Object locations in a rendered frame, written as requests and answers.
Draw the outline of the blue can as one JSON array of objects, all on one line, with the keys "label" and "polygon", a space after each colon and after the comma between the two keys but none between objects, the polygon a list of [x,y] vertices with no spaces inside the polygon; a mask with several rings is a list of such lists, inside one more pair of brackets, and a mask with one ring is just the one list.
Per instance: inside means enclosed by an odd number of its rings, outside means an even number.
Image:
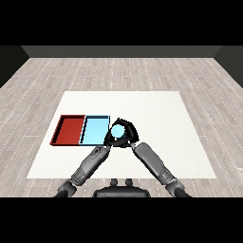
[{"label": "blue can", "polygon": [[125,129],[123,126],[116,124],[111,129],[111,135],[115,138],[115,140],[125,139]]}]

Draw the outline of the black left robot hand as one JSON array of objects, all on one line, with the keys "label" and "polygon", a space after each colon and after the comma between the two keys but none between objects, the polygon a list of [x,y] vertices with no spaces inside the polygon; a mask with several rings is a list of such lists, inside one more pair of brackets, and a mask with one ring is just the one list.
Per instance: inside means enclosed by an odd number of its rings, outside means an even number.
[{"label": "black left robot hand", "polygon": [[108,129],[105,137],[104,137],[104,142],[103,144],[106,146],[114,146],[118,147],[119,146],[119,140],[115,140],[115,138],[111,135],[111,129],[114,125],[119,124],[120,118],[117,118],[114,123],[111,125],[111,127]]}]

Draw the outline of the light blue shallow open box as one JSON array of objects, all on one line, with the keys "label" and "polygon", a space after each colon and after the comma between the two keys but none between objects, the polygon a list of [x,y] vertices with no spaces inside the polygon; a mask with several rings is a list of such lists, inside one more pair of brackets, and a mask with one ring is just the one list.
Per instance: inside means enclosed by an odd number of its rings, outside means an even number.
[{"label": "light blue shallow open box", "polygon": [[87,115],[80,136],[81,146],[103,145],[109,130],[110,117],[108,115]]}]

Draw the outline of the red shallow open box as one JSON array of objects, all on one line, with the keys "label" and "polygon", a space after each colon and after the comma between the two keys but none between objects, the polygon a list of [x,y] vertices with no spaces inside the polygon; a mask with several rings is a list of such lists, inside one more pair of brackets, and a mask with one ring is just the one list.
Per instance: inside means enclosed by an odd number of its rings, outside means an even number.
[{"label": "red shallow open box", "polygon": [[62,115],[50,141],[52,146],[79,146],[85,115]]}]

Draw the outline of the dark grey robot body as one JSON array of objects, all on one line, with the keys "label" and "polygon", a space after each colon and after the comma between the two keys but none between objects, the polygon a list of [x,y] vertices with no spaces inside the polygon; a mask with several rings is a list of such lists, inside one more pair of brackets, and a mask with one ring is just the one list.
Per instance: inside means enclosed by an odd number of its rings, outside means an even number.
[{"label": "dark grey robot body", "polygon": [[118,185],[118,180],[112,178],[110,185],[96,190],[93,197],[150,197],[147,190],[135,187],[131,178],[125,180],[124,186]]}]

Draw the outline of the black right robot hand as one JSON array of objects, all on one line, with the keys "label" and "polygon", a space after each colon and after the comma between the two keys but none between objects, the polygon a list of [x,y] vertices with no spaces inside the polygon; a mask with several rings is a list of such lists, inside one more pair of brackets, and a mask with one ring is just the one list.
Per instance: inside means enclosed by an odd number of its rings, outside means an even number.
[{"label": "black right robot hand", "polygon": [[124,127],[126,138],[119,140],[120,148],[130,147],[133,143],[139,141],[138,132],[132,122],[120,119],[119,124]]}]

